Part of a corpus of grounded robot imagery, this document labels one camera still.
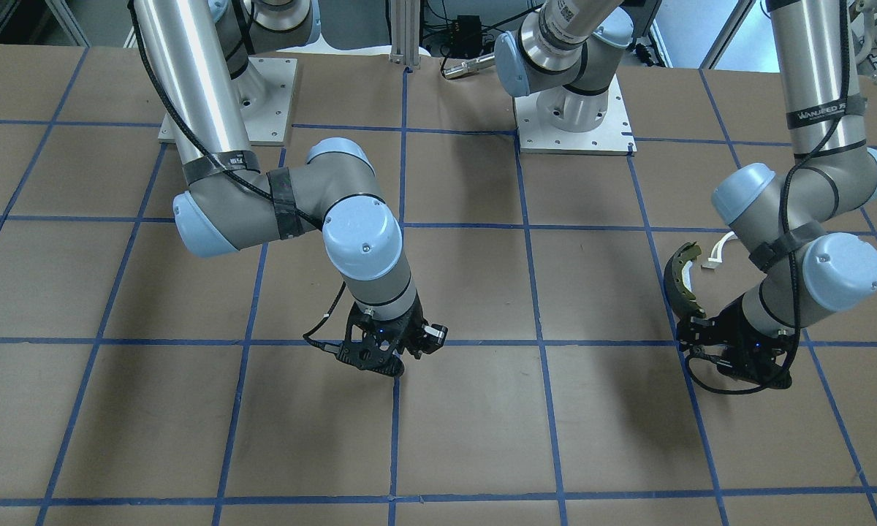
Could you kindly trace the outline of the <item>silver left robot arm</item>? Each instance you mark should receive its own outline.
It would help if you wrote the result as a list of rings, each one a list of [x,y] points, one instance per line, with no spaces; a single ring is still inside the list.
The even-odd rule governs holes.
[[[562,90],[603,99],[618,49],[632,37],[623,1],[545,1],[520,30],[496,37],[498,79],[512,97]],[[877,250],[823,223],[877,199],[877,150],[866,146],[866,99],[857,79],[848,1],[766,1],[795,162],[786,175],[746,164],[710,201],[748,250],[762,282],[717,316],[699,305],[689,277],[700,255],[685,243],[664,270],[667,303],[686,369],[707,392],[788,389],[800,330],[876,293]],[[723,390],[692,372],[694,359],[756,387]]]

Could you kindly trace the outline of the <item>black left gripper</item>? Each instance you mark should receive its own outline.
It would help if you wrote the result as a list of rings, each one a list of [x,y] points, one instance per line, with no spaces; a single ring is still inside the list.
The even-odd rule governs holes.
[[[757,332],[745,318],[742,301],[738,297],[712,319],[706,319],[705,310],[693,300],[676,302],[679,351],[689,353],[686,362],[715,363],[723,376],[760,389],[788,389],[792,384],[789,368],[777,364],[776,357],[787,353],[787,362],[793,362],[792,337],[771,338]]]

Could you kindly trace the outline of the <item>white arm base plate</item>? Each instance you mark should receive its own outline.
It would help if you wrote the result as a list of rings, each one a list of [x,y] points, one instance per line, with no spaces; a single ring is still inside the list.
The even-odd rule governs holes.
[[[606,92],[595,96],[558,87],[518,97],[513,104],[523,153],[625,156],[637,152],[617,77]]]
[[[218,153],[284,145],[296,60],[245,58],[237,77],[220,53],[181,51],[151,63],[175,113],[168,134],[192,157],[201,147]]]

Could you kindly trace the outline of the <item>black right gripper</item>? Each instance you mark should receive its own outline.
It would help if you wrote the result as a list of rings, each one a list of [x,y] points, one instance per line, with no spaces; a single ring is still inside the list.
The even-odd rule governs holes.
[[[398,377],[404,373],[403,352],[421,359],[422,354],[430,355],[444,346],[447,333],[447,327],[425,320],[421,302],[413,302],[402,316],[388,321],[373,319],[354,305],[336,359],[359,370]]]

